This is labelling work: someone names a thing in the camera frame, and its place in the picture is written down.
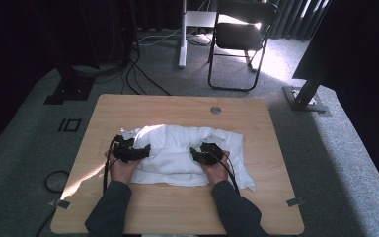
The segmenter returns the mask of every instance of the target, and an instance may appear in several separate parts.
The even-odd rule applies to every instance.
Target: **black device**
[[[124,163],[133,160],[141,160],[149,156],[150,144],[144,148],[135,149],[134,138],[124,140],[124,137],[118,135],[114,138],[113,156]]]
[[[204,165],[215,165],[223,158],[223,151],[216,143],[204,143],[201,145],[201,152],[190,148],[192,159]]]

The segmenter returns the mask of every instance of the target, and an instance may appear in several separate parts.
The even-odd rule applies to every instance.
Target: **table leg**
[[[182,26],[182,39],[181,39],[181,51],[180,51],[180,62],[179,67],[186,67],[187,60],[187,0],[183,0],[183,26]]]

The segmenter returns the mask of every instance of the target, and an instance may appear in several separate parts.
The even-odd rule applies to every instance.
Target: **metal base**
[[[283,87],[282,88],[287,96],[288,102],[290,104],[291,110],[293,111],[308,111],[317,112],[320,116],[331,117],[332,114],[329,108],[322,105],[319,96],[316,94],[308,105],[302,105],[295,102],[295,98],[298,95],[301,87]]]
[[[87,101],[94,85],[95,78],[80,78],[80,83],[72,90],[63,89],[63,81],[60,80],[53,95],[45,99],[45,105],[62,105],[64,101]]]

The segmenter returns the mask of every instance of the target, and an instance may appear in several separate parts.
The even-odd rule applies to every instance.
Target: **chair leg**
[[[208,61],[207,63],[211,63],[213,60],[213,55],[214,55],[214,47],[215,47],[215,34],[213,34],[211,44],[210,44],[210,53],[208,54]]]
[[[257,55],[257,51],[255,51],[254,55],[250,58],[248,66],[252,66],[252,60],[254,60],[256,55]]]
[[[261,52],[260,64],[258,65],[258,70],[257,70],[257,73],[255,75],[255,82],[254,82],[254,86],[252,89],[254,89],[257,86],[258,78],[260,77],[261,66],[263,65],[263,59],[264,59],[264,55],[265,55],[266,43],[267,43],[267,40],[265,41],[265,45],[264,45],[262,52]]]
[[[252,91],[258,84],[258,78],[260,75],[260,70],[257,71],[256,76],[255,76],[255,81],[254,85],[250,88],[237,88],[237,87],[221,87],[221,86],[215,86],[211,82],[211,72],[212,72],[212,67],[213,67],[213,55],[214,55],[214,49],[210,51],[211,59],[209,60],[209,69],[208,69],[208,85],[216,90],[226,90],[226,91],[242,91],[242,92],[249,92]]]

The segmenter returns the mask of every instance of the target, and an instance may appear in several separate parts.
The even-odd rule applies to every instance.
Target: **white cloth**
[[[149,157],[141,160],[134,172],[132,183],[167,183],[173,186],[204,186],[208,178],[198,162],[192,159],[190,148],[199,148],[201,139],[208,136],[221,138],[215,142],[230,151],[236,182],[240,189],[255,190],[255,183],[244,165],[243,135],[210,127],[183,127],[178,125],[152,125],[137,128],[134,148],[150,144]]]

